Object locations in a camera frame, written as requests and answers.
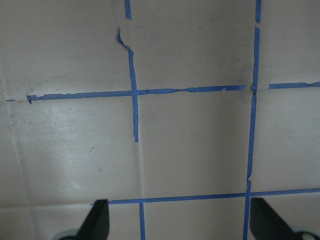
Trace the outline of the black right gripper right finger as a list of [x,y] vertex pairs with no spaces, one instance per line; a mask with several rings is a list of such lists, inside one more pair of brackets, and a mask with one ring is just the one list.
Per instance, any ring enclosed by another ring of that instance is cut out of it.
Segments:
[[256,240],[299,240],[300,236],[261,197],[250,200],[249,227]]

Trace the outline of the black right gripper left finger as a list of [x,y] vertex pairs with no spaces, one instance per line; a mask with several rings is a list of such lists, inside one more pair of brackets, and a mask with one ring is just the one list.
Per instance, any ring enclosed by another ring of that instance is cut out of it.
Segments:
[[96,200],[79,228],[77,240],[107,240],[110,232],[109,202]]

